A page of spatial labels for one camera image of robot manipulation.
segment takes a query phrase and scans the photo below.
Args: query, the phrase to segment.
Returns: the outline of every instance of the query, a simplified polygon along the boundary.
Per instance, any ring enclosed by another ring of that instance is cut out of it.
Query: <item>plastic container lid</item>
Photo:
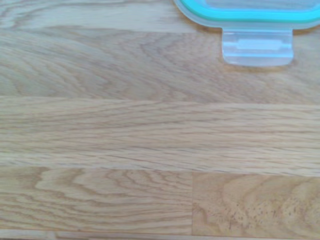
[[[320,0],[175,0],[194,22],[223,28],[226,62],[280,66],[293,57],[293,29],[320,24]]]

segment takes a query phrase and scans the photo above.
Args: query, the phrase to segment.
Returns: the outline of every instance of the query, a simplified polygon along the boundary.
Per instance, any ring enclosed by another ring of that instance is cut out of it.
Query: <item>green rubber gasket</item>
[[[195,0],[180,0],[193,14],[219,22],[267,22],[306,24],[320,20],[320,4],[310,10],[219,9],[205,7]]]

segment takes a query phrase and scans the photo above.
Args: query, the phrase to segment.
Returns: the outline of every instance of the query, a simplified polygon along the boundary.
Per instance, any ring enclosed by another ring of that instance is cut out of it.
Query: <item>oak wood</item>
[[[320,238],[320,178],[193,176],[194,235]]]
[[[192,174],[0,168],[0,228],[191,234]]]
[[[320,108],[0,98],[0,165],[320,175]]]
[[[249,68],[171,0],[8,0],[0,18],[0,95],[320,103],[319,28],[296,32],[291,65]]]

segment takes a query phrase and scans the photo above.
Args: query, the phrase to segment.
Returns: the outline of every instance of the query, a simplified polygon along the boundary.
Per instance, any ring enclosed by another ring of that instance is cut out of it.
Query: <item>container lid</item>
[[[320,0],[180,0],[209,21],[297,23],[320,20]]]
[[[223,28],[226,62],[280,66],[294,58],[293,29],[320,24],[320,0],[175,0],[191,20]]]

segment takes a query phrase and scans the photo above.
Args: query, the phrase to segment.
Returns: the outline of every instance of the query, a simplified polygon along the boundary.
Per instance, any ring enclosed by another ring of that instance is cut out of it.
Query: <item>clear plastic tab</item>
[[[294,58],[292,44],[291,29],[223,29],[223,57],[229,64],[252,67],[287,65]]]

